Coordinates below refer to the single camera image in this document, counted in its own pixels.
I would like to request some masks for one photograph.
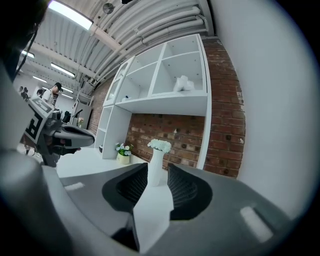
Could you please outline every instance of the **white shelving unit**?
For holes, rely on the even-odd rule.
[[[193,81],[194,90],[173,91],[181,76]],[[127,60],[116,73],[103,106],[94,146],[103,145],[103,159],[117,156],[115,145],[125,142],[132,113],[204,116],[197,164],[202,169],[211,129],[211,84],[200,35],[165,42]]]

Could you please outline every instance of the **flower pot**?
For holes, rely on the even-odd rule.
[[[116,156],[116,160],[123,165],[127,165],[130,163],[130,156],[129,155],[121,155],[118,153]]]
[[[148,185],[156,187],[160,183],[160,179],[163,175],[163,159],[165,152],[157,149],[153,149],[153,156],[148,165]]]

